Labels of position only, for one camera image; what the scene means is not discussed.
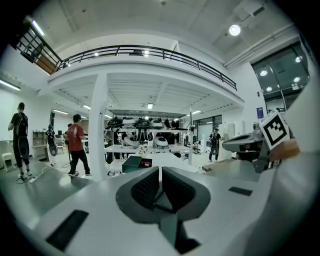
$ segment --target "white wall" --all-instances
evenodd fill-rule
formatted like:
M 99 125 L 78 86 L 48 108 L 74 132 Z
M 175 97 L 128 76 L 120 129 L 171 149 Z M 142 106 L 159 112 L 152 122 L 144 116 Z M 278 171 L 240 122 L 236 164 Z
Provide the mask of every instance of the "white wall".
M 68 130 L 68 124 L 73 124 L 73 117 L 71 115 L 59 114 L 55 112 L 54 116 L 54 132 L 58 134 L 58 130 L 61 130 L 64 134 Z
M 48 95 L 37 97 L 37 92 L 30 88 L 22 87 L 20 91 L 12 90 L 0 85 L 0 140 L 12 140 L 13 130 L 8 132 L 8 125 L 20 102 L 25 105 L 24 113 L 28 117 L 28 140 L 30 154 L 32 150 L 32 131 L 48 128 L 52 99 Z
M 20 54 L 19 50 L 15 50 L 10 45 L 3 51 L 0 70 L 11 74 L 22 84 L 35 90 L 39 90 L 48 84 L 49 74 L 36 64 L 29 62 Z
M 245 133 L 253 131 L 253 123 L 258 122 L 257 108 L 263 109 L 263 115 L 267 115 L 266 103 L 263 95 L 257 92 L 261 87 L 257 76 L 249 62 L 242 63 L 229 70 L 230 78 L 236 82 L 239 96 L 245 101 L 244 108 L 235 108 L 222 112 L 223 123 L 235 121 L 245 122 Z
M 230 78 L 229 71 L 219 61 L 215 60 L 213 57 L 209 56 L 203 51 L 200 51 L 182 42 L 178 42 L 178 46 L 179 46 L 180 53 L 188 55 L 192 58 L 195 58 L 198 61 L 201 61 L 205 64 L 208 64 L 209 66 L 215 68 L 216 70 L 220 71 L 221 73 L 225 74 L 227 77 Z

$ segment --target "white table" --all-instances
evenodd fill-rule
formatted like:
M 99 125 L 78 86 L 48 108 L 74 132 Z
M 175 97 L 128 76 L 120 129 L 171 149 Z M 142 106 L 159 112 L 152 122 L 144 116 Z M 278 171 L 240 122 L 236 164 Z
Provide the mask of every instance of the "white table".
M 190 148 L 182 145 L 168 145 L 171 152 L 182 152 L 182 151 L 190 151 Z M 111 145 L 104 149 L 105 153 L 115 152 L 115 153 L 137 153 L 139 149 L 133 146 L 122 146 L 122 145 Z M 159 152 L 160 149 L 154 148 L 152 146 L 147 146 L 147 151 L 149 153 Z
M 162 167 L 175 167 L 185 170 L 190 173 L 198 173 L 199 169 L 189 165 L 182 158 L 176 157 L 172 153 L 146 153 L 146 154 L 131 154 L 130 156 L 139 156 L 142 158 L 152 159 L 152 167 L 159 167 L 159 180 L 162 180 Z M 122 164 L 125 160 L 114 160 L 109 167 L 107 172 L 122 172 Z

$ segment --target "person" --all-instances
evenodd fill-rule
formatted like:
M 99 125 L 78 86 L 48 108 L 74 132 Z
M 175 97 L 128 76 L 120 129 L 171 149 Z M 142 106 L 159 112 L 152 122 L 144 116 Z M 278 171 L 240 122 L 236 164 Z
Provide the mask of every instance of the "person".
M 86 156 L 86 152 L 84 151 L 84 146 L 81 140 L 85 139 L 84 130 L 80 126 L 81 116 L 79 114 L 75 114 L 73 116 L 73 125 L 68 128 L 67 131 L 67 139 L 69 144 L 69 150 L 71 153 L 71 169 L 68 173 L 70 177 L 78 176 L 79 173 L 76 171 L 76 167 L 78 164 L 78 160 L 80 159 L 83 162 L 84 170 L 86 176 L 91 176 L 90 168 L 88 166 L 88 160 Z
M 46 149 L 47 149 L 47 152 L 48 152 L 50 165 L 52 167 L 56 167 L 57 163 L 56 163 L 56 157 L 53 156 L 52 154 L 50 154 L 49 145 L 55 144 L 55 142 L 56 142 L 56 138 L 55 138 L 54 127 L 51 124 L 49 124 L 48 130 L 46 131 Z
M 224 137 L 221 137 L 221 135 L 218 133 L 219 129 L 218 128 L 214 128 L 214 131 L 213 133 L 210 134 L 209 138 L 210 138 L 210 141 L 211 141 L 211 148 L 212 146 L 216 146 L 216 150 L 217 150 L 217 153 L 215 155 L 215 161 L 217 162 L 218 161 L 218 156 L 219 156 L 219 141 L 223 141 L 225 138 Z M 210 151 L 210 154 L 209 154 L 209 161 L 211 162 L 212 161 L 212 152 Z
M 20 154 L 20 150 L 19 150 L 19 144 L 18 144 L 18 140 L 19 140 L 19 135 L 17 134 L 17 128 L 19 125 L 19 122 L 21 120 L 21 118 L 25 118 L 26 121 L 28 122 L 28 117 L 26 116 L 26 114 L 24 113 L 25 111 L 25 104 L 23 102 L 20 102 L 18 105 L 18 113 L 15 113 L 11 119 L 11 122 L 9 123 L 8 126 L 8 131 L 11 131 L 13 129 L 13 153 L 14 153 L 14 158 L 16 161 L 16 165 L 20 170 L 20 175 L 19 177 L 21 179 L 25 179 L 25 174 L 24 174 L 24 170 L 22 168 L 22 160 L 21 160 L 21 154 Z M 30 172 L 30 168 L 29 168 L 29 159 L 28 158 L 23 158 L 23 161 L 25 163 L 26 166 L 26 174 L 31 176 L 31 172 Z

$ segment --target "pipe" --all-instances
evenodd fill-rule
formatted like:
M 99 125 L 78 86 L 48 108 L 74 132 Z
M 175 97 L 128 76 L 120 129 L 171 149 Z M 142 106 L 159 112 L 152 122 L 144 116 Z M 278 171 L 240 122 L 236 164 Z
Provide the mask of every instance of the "pipe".
M 225 63 L 224 67 L 227 68 L 228 66 L 232 65 L 234 62 L 236 62 L 240 58 L 242 58 L 245 54 L 249 53 L 250 51 L 255 50 L 258 47 L 262 47 L 263 44 L 267 44 L 270 41 L 272 42 L 273 40 L 275 40 L 275 37 L 277 37 L 279 34 L 282 34 L 284 31 L 292 29 L 292 28 L 295 28 L 295 25 L 293 23 L 288 24 L 288 25 L 278 29 L 276 32 L 274 32 L 274 33 L 268 35 L 267 37 L 263 38 L 262 40 L 256 42 L 251 47 L 249 47 L 248 49 L 246 49 L 245 51 L 243 51 L 242 53 L 240 53 L 239 55 L 237 55 L 236 57 L 234 57 L 233 59 L 231 59 L 230 61 Z

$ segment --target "ceiling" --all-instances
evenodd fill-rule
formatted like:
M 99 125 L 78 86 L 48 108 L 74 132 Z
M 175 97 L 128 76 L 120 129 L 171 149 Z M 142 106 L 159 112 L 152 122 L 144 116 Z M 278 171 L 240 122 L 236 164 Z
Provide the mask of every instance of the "ceiling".
M 116 42 L 170 48 L 176 40 L 209 51 L 222 62 L 291 23 L 266 0 L 161 2 L 48 0 L 32 15 L 44 31 L 45 40 L 62 56 Z M 232 24 L 241 26 L 239 36 L 228 33 Z
M 154 120 L 156 120 L 157 118 L 176 119 L 185 116 L 185 114 L 180 113 L 167 113 L 159 111 L 131 109 L 111 109 L 110 112 L 115 114 L 117 117 L 149 117 L 153 118 Z
M 69 81 L 65 88 L 52 93 L 52 108 L 89 115 L 89 110 L 82 105 L 91 105 L 96 79 L 91 75 Z M 127 116 L 134 115 L 134 111 L 149 111 L 148 103 L 153 103 L 153 111 L 166 112 L 166 117 L 171 118 L 184 116 L 191 106 L 205 113 L 232 105 L 228 98 L 222 99 L 220 94 L 193 83 L 138 73 L 110 74 L 106 97 L 107 111 Z

